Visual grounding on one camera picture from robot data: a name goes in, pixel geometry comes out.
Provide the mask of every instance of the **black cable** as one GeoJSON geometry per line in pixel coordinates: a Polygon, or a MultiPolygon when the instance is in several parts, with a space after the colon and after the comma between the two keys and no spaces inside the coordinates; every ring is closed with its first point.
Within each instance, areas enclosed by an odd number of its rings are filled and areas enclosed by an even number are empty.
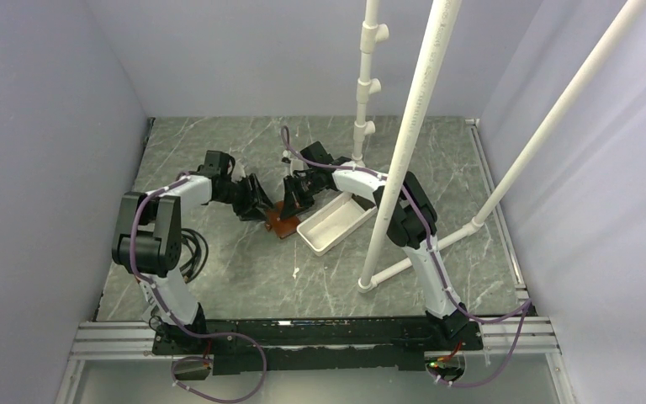
{"type": "Polygon", "coordinates": [[[196,269],[197,264],[202,257],[202,248],[199,245],[199,240],[197,239],[197,237],[192,236],[188,231],[185,230],[187,229],[182,230],[182,244],[189,250],[189,259],[184,264],[182,264],[182,266],[179,268],[179,271],[182,273],[184,282],[189,282],[189,280],[191,280],[192,278],[192,275],[194,274],[194,270],[196,269]]]}
{"type": "Polygon", "coordinates": [[[231,163],[231,170],[229,170],[229,175],[234,173],[234,167],[236,167],[236,160],[234,160],[234,157],[229,156],[229,162],[231,163]]]}
{"type": "Polygon", "coordinates": [[[204,270],[209,258],[209,244],[201,233],[194,229],[182,229],[182,244],[189,250],[191,257],[179,268],[185,283],[197,278],[204,270]]]}
{"type": "Polygon", "coordinates": [[[162,317],[160,317],[160,316],[151,316],[150,320],[147,322],[147,325],[150,326],[152,331],[157,332],[157,327],[152,326],[152,320],[154,320],[154,319],[157,319],[160,322],[160,324],[162,324],[162,317]]]}

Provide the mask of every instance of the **brown wooden piece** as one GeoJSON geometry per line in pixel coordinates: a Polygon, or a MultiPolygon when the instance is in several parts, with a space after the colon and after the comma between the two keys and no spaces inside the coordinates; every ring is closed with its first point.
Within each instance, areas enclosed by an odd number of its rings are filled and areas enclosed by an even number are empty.
{"type": "Polygon", "coordinates": [[[281,221],[278,215],[283,208],[283,201],[276,202],[274,205],[276,210],[269,210],[266,212],[268,222],[266,223],[266,230],[276,233],[280,239],[284,239],[296,232],[296,227],[300,224],[300,219],[297,216],[289,217],[285,221],[281,221]]]}

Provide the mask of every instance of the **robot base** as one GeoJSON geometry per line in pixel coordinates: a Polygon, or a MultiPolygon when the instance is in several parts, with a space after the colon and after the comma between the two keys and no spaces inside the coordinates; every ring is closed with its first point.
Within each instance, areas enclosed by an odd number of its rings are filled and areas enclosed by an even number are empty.
{"type": "MultiPolygon", "coordinates": [[[[397,367],[424,370],[425,351],[481,350],[479,324],[467,323],[454,338],[424,316],[331,319],[213,320],[208,332],[239,332],[265,346],[269,370],[397,367]]],[[[177,343],[157,331],[155,355],[202,355],[208,342],[177,343]]],[[[257,350],[237,338],[212,340],[214,375],[261,369],[257,350]]]]}

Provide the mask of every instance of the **metal frame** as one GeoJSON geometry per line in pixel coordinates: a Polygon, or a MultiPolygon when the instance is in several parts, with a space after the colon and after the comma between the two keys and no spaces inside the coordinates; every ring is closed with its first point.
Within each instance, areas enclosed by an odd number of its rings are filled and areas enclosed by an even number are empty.
{"type": "MultiPolygon", "coordinates": [[[[519,318],[512,317],[501,323],[481,325],[484,350],[464,351],[467,355],[506,354],[518,328],[519,318]]],[[[87,361],[98,360],[164,360],[172,361],[177,356],[155,356],[152,342],[155,332],[144,322],[84,322],[73,341],[66,372],[56,404],[72,404],[87,361]]],[[[427,356],[441,356],[446,352],[427,352],[427,356]]],[[[551,369],[553,384],[561,404],[575,404],[565,372],[563,356],[548,317],[532,316],[524,321],[522,335],[516,346],[517,354],[545,354],[551,369]]]]}

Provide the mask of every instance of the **white plastic tray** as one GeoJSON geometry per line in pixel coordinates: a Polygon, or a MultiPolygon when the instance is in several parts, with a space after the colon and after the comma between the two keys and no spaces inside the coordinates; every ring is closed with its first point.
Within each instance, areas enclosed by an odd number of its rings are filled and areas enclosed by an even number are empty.
{"type": "Polygon", "coordinates": [[[296,228],[303,241],[321,256],[372,217],[378,208],[364,210],[348,192],[302,221],[296,228]]]}

